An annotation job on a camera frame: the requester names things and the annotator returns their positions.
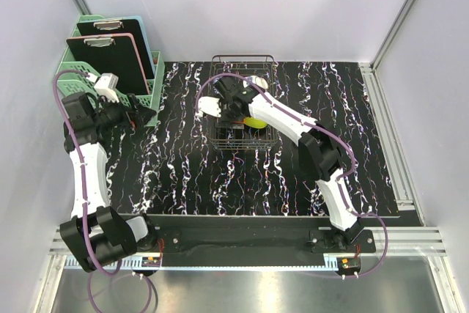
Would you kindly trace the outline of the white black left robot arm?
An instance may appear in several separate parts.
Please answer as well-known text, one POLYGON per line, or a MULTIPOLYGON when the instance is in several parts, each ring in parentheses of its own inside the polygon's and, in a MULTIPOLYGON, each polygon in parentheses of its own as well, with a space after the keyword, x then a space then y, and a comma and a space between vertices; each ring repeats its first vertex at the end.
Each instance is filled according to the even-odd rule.
POLYGON ((122 218, 110 206, 106 182, 105 134, 116 127, 142 128, 155 111, 134 95, 130 105, 91 93, 73 93, 62 99, 67 115, 64 149, 73 163, 75 200, 71 219, 59 233, 87 273, 118 262, 137 251, 151 251, 158 233, 146 215, 122 218))

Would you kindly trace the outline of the blue white patterned bowl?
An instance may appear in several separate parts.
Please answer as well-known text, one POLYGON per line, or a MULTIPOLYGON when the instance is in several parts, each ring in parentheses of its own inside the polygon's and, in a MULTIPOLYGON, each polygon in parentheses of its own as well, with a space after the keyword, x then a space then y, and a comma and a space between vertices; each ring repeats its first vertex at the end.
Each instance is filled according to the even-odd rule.
POLYGON ((259 76, 253 76, 252 82, 262 89, 268 89, 269 87, 267 81, 264 78, 259 77, 259 76))

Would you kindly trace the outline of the white top bowl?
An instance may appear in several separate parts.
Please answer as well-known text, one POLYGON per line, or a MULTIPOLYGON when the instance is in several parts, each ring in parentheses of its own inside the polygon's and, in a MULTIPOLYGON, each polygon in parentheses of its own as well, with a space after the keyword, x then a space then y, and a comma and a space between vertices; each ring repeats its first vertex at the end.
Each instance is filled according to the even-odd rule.
POLYGON ((243 123, 245 125, 247 125, 248 127, 250 128, 254 128, 254 129, 263 129, 263 128, 266 128, 267 127, 267 123, 260 120, 260 119, 256 119, 256 118, 253 118, 253 117, 246 117, 244 120, 243 120, 243 123))

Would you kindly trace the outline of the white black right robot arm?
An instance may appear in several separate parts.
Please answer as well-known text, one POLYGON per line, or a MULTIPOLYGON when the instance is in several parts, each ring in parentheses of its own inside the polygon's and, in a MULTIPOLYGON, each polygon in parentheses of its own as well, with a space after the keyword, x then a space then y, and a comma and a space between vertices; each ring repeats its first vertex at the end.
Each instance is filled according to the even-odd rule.
POLYGON ((214 88, 218 96, 217 117, 259 119, 292 141, 298 148, 300 169, 315 181, 325 200, 330 224, 335 229, 334 246, 344 252, 357 246, 363 226, 347 193, 341 157, 345 150, 354 161, 351 149, 340 142, 330 126, 285 106, 247 78, 226 74, 215 80, 214 88))

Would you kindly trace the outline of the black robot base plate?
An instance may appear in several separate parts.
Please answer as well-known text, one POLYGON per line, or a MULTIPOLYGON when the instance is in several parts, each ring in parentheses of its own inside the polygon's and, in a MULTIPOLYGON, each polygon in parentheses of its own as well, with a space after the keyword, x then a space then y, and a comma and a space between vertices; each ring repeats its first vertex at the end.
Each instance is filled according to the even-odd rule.
POLYGON ((374 255, 369 229, 340 246, 326 217, 150 214, 166 270, 313 270, 326 257, 374 255))

